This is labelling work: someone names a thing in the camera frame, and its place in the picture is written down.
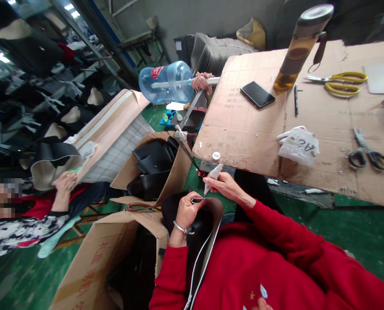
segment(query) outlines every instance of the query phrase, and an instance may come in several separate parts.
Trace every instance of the glue bottle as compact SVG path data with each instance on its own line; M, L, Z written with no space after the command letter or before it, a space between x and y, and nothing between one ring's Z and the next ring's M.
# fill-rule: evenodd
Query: glue bottle
M208 177L217 180L218 177L219 177L219 173L221 172L222 168L223 168L223 164L219 164L219 165L217 165L217 166L215 167L215 169L213 169L213 170L208 174ZM205 183L204 197L205 197L205 195L209 192L210 189L211 189L211 186Z

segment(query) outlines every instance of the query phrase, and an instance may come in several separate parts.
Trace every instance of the bracelet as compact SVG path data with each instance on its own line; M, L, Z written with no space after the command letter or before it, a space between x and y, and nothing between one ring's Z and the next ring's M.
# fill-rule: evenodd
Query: bracelet
M175 224L176 228L179 229L181 232L183 232L185 235L193 235L195 233L194 231L180 228L180 226L176 223L176 221L173 221L173 223Z

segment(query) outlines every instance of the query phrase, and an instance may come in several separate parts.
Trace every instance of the yellow scissors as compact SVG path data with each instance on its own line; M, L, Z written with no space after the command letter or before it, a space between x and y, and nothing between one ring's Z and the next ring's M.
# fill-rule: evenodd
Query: yellow scissors
M353 84L362 84L368 80L368 76L361 72L343 72L335 74L330 77L315 77L308 75L306 80L309 80L313 83L324 84L324 88L330 93L343 97L355 96L360 92L360 88L357 86L337 84L331 82L348 82Z

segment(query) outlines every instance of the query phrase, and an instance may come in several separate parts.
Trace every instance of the blue water jug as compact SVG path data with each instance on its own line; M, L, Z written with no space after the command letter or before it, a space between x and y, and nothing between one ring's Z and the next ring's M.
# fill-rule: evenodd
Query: blue water jug
M142 94L152 103L188 103L194 92L192 78L189 66L177 61L164 67L143 68L139 74L139 86Z

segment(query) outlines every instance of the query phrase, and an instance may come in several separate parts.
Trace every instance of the smartphone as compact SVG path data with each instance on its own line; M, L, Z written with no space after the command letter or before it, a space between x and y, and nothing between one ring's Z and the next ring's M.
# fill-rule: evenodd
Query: smartphone
M260 108L275 101L275 97L273 95L255 82L251 82L250 84L243 86L241 91Z

